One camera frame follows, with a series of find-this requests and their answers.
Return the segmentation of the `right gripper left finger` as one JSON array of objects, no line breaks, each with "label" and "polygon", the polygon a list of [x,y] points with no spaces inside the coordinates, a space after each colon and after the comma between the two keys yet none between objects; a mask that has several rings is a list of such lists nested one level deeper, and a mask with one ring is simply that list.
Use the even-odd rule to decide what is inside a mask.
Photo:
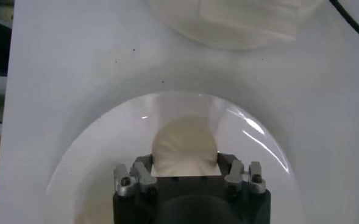
[{"label": "right gripper left finger", "polygon": [[153,195],[157,192],[157,177],[152,176],[153,157],[151,154],[139,156],[130,171],[124,164],[114,169],[115,192],[120,197],[131,197],[137,192]]}]

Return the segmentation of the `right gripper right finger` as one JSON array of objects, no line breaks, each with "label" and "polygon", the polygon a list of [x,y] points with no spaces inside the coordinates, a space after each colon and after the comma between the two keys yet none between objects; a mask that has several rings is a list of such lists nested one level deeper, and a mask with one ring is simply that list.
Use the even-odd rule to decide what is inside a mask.
[{"label": "right gripper right finger", "polygon": [[243,186],[248,188],[251,194],[264,194],[266,181],[263,179],[261,164],[252,161],[248,170],[244,164],[233,154],[218,153],[217,163],[224,182],[234,193],[241,192]]}]

